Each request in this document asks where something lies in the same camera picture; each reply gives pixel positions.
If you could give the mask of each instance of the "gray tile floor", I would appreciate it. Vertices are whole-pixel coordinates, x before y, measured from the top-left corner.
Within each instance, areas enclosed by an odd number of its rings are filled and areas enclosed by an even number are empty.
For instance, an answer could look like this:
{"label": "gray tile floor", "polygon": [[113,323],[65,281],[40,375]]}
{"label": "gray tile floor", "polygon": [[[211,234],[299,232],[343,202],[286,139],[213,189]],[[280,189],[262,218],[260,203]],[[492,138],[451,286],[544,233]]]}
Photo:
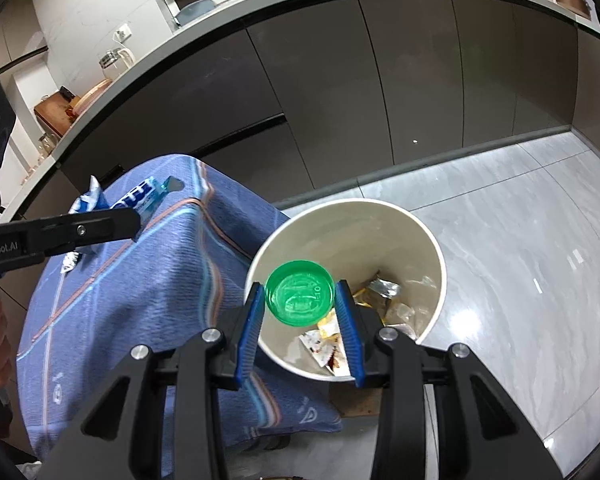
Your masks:
{"label": "gray tile floor", "polygon": [[[431,229],[445,257],[448,293],[425,344],[467,342],[568,473],[600,440],[598,156],[574,134],[558,134],[319,202],[356,196],[400,205]],[[285,212],[294,216],[319,202]],[[432,415],[427,477],[433,479]],[[362,480],[374,443],[374,420],[346,420],[337,436],[298,435],[287,450],[230,462],[236,478]]]}

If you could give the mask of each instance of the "white countertop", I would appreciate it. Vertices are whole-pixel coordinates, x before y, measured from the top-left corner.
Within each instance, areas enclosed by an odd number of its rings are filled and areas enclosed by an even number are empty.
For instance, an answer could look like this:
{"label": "white countertop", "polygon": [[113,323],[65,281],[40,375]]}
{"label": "white countertop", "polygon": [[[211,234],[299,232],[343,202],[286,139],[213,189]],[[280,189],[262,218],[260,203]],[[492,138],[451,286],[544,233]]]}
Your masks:
{"label": "white countertop", "polygon": [[[67,147],[74,139],[80,134],[85,126],[91,121],[103,108],[113,101],[122,91],[124,91],[133,81],[140,78],[149,69],[154,67],[156,64],[168,58],[182,47],[191,43],[192,41],[201,38],[205,34],[215,30],[216,28],[222,27],[227,23],[231,23],[234,20],[247,16],[252,12],[264,9],[266,7],[279,4],[287,0],[215,0],[218,6],[212,10],[194,20],[193,22],[187,23],[187,25],[178,30],[172,38],[169,38],[163,44],[158,46],[155,50],[148,53],[142,59],[131,67],[125,74],[120,76],[109,88],[101,95],[90,108],[88,108],[73,124],[71,129],[67,131],[64,137],[60,140],[58,146],[50,155],[47,157],[42,164],[36,169],[31,175],[27,182],[22,186],[18,194],[14,197],[4,213],[0,216],[0,223],[11,221],[17,210],[20,208],[22,203],[26,200],[27,196],[33,191],[36,185],[43,179],[46,173],[48,173],[53,166],[58,163],[59,157],[66,151]],[[567,9],[550,2],[549,0],[527,0],[535,3],[536,5],[546,7],[547,9],[561,14],[570,20],[582,25],[585,28],[595,31],[600,34],[600,26],[581,18],[576,14],[568,11]]]}

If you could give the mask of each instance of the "stool covered with cloth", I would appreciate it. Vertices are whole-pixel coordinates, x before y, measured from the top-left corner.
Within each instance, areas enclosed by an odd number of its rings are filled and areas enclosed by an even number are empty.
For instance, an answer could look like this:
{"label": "stool covered with cloth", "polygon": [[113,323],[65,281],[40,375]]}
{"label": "stool covered with cloth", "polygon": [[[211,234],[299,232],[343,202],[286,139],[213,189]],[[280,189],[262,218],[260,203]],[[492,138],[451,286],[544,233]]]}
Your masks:
{"label": "stool covered with cloth", "polygon": [[[18,391],[31,445],[44,462],[62,430],[106,373],[137,344],[163,351],[242,304],[251,259],[287,220],[263,199],[186,155],[129,171],[104,192],[110,204],[154,176],[169,193],[137,242],[100,245],[61,274],[46,264],[29,304],[17,357]],[[258,352],[239,392],[219,391],[225,445],[259,435],[337,431],[326,384],[297,377]],[[163,472],[171,469],[174,388],[165,408]]]}

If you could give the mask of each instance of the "silver bolt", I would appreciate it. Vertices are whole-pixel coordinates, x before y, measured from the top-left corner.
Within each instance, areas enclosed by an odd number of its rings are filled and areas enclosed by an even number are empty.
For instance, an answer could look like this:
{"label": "silver bolt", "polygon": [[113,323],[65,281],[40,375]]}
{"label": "silver bolt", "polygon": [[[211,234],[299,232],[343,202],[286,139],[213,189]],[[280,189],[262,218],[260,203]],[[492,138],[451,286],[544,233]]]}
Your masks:
{"label": "silver bolt", "polygon": [[137,361],[149,355],[149,347],[145,345],[134,346],[131,349],[131,357]]}
{"label": "silver bolt", "polygon": [[395,328],[385,326],[378,330],[378,335],[382,341],[395,341],[398,339],[398,331]]}
{"label": "silver bolt", "polygon": [[215,343],[220,339],[222,333],[217,328],[207,328],[202,333],[202,341],[205,343]]}
{"label": "silver bolt", "polygon": [[463,359],[467,357],[471,353],[471,351],[469,350],[469,347],[464,343],[455,343],[451,347],[451,353],[456,357]]}

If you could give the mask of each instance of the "electrical outlet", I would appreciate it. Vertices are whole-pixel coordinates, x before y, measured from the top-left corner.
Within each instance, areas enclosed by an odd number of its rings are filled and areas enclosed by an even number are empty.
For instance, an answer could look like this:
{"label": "electrical outlet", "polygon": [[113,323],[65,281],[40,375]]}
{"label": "electrical outlet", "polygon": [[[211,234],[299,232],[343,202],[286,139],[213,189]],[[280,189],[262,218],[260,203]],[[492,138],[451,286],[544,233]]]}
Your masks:
{"label": "electrical outlet", "polygon": [[131,28],[127,23],[120,25],[113,33],[113,39],[119,43],[125,43],[129,38],[131,38]]}

